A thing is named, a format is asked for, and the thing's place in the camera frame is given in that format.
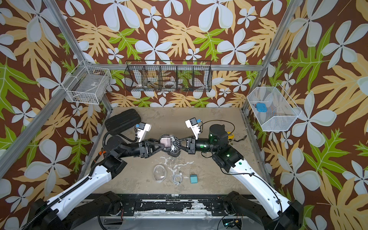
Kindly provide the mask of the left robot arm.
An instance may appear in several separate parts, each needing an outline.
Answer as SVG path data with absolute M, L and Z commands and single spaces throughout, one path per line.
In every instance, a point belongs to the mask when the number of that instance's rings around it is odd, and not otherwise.
M 92 192 L 114 179 L 126 167 L 125 157 L 148 158 L 161 151 L 154 145 L 155 140 L 130 140 L 122 134 L 111 133 L 111 137 L 103 138 L 104 159 L 93 163 L 89 174 L 77 183 L 50 198 L 47 201 L 36 201 L 29 212 L 28 221 L 22 227 L 24 230 L 70 230 L 78 219 L 89 220 L 105 214 L 119 197 L 112 192 L 101 196 L 86 205 L 80 203 Z

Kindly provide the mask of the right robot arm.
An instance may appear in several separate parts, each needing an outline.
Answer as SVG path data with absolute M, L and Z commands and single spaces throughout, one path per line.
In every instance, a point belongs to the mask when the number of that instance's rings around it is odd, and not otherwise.
M 197 119 L 187 120 L 186 126 L 194 135 L 186 139 L 187 146 L 183 150 L 189 154 L 211 153 L 221 172 L 235 177 L 257 200 L 253 202 L 232 191 L 222 199 L 226 213 L 246 216 L 265 230 L 298 230 L 302 227 L 302 204 L 281 195 L 250 166 L 243 155 L 230 145 L 224 125 L 211 125 L 206 139 L 199 137 L 201 127 Z

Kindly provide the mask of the teal charger plug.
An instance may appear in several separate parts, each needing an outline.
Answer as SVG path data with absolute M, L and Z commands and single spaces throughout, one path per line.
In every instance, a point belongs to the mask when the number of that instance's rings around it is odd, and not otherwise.
M 196 174 L 191 174 L 190 175 L 190 183 L 192 184 L 197 184 L 198 183 L 198 177 Z

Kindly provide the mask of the pink charger plug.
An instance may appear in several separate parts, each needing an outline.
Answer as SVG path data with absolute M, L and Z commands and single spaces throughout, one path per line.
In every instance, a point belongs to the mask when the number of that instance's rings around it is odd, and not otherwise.
M 165 137 L 160 139 L 160 143 L 163 144 L 166 148 L 171 147 L 171 138 Z

